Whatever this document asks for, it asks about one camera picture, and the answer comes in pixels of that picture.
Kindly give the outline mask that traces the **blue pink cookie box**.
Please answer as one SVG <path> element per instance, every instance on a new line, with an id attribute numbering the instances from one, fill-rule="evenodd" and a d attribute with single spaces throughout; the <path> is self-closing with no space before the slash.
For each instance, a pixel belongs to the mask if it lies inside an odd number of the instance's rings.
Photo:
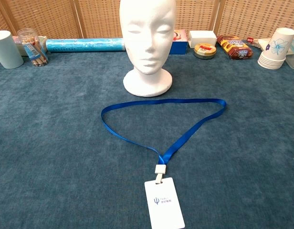
<path id="1" fill-rule="evenodd" d="M 174 37 L 169 54 L 185 54 L 188 39 L 185 30 L 174 30 Z"/>

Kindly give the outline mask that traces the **white foam mannequin head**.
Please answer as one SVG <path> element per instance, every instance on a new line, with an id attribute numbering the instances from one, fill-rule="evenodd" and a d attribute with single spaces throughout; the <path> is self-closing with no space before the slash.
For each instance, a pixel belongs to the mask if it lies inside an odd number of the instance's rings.
<path id="1" fill-rule="evenodd" d="M 176 0 L 121 0 L 119 16 L 125 49 L 134 66 L 123 79 L 125 89 L 140 97 L 165 93 L 172 76 L 162 67 L 173 42 Z"/>

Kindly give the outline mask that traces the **round gold tin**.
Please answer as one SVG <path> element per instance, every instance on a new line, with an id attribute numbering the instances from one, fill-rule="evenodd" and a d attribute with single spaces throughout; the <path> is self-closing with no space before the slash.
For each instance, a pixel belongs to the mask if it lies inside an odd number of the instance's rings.
<path id="1" fill-rule="evenodd" d="M 211 59 L 216 54 L 216 47 L 208 43 L 199 43 L 194 47 L 194 55 L 200 59 Z"/>

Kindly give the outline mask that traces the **blue plastic wrap roll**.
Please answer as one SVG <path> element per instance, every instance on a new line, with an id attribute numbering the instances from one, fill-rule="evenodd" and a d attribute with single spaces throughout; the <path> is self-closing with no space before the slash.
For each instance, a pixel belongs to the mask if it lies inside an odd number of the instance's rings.
<path id="1" fill-rule="evenodd" d="M 113 52 L 125 51 L 122 38 L 47 39 L 50 52 Z"/>

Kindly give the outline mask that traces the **small white box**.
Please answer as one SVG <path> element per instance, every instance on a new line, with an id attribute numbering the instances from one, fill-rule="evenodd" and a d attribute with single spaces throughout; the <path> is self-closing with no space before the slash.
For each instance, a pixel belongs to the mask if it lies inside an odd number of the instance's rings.
<path id="1" fill-rule="evenodd" d="M 189 46 L 194 48 L 199 43 L 208 43 L 215 46 L 217 37 L 213 31 L 189 31 Z"/>

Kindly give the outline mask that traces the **blue velvet tablecloth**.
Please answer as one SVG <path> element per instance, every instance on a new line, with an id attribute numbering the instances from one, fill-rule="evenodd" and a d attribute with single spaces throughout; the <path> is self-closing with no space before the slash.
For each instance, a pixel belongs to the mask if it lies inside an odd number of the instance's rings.
<path id="1" fill-rule="evenodd" d="M 210 60 L 171 55 L 162 98 L 220 98 L 227 108 L 171 158 L 188 229 L 294 229 L 294 70 L 262 68 L 260 50 Z M 125 52 L 50 53 L 0 65 L 0 229 L 148 229 L 144 182 L 164 153 L 218 104 L 103 108 L 137 98 Z"/>

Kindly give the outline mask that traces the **brown chocolate cookie pack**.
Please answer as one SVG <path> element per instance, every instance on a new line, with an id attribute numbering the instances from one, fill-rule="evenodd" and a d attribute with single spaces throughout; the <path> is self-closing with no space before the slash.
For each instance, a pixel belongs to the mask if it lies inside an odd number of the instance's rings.
<path id="1" fill-rule="evenodd" d="M 217 42 L 231 59 L 249 59 L 252 57 L 252 50 L 240 38 L 234 35 L 219 35 Z"/>

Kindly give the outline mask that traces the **clear jar with snacks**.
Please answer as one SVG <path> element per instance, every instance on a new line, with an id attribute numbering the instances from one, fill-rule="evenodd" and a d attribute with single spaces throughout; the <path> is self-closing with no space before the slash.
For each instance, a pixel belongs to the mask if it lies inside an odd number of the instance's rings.
<path id="1" fill-rule="evenodd" d="M 32 28 L 25 28 L 18 30 L 17 34 L 32 64 L 37 67 L 46 65 L 48 58 L 36 31 Z"/>

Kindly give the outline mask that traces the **white plastic bag pack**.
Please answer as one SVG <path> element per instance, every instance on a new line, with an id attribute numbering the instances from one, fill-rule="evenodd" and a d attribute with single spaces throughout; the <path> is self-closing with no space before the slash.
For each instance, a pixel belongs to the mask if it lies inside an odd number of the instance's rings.
<path id="1" fill-rule="evenodd" d="M 270 38 L 254 39 L 251 37 L 248 37 L 246 39 L 246 41 L 249 45 L 260 48 L 262 51 L 264 51 L 266 49 L 266 46 L 268 45 L 270 40 L 271 40 Z"/>

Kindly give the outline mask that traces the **wicker folding screen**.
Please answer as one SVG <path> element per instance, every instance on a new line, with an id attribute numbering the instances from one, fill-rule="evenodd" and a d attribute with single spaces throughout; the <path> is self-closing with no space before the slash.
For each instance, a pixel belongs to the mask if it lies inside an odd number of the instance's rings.
<path id="1" fill-rule="evenodd" d="M 0 30 L 34 28 L 52 39 L 121 37 L 120 0 L 0 0 Z M 294 29 L 294 0 L 176 0 L 176 28 L 269 38 Z"/>

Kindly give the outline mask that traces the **stacked flower paper cups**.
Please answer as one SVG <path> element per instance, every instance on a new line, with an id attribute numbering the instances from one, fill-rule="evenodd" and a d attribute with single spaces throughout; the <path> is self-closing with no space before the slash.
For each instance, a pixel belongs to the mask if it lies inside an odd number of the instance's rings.
<path id="1" fill-rule="evenodd" d="M 266 49 L 261 53 L 258 64 L 267 69 L 279 69 L 286 59 L 286 54 L 294 39 L 294 30 L 278 28 L 273 34 Z"/>

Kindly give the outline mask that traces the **pale green cup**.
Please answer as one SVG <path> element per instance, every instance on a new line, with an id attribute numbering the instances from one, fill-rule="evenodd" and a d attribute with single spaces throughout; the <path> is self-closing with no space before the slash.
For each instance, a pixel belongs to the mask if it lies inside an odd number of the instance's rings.
<path id="1" fill-rule="evenodd" d="M 17 68 L 24 63 L 10 31 L 0 31 L 0 63 L 5 69 Z"/>

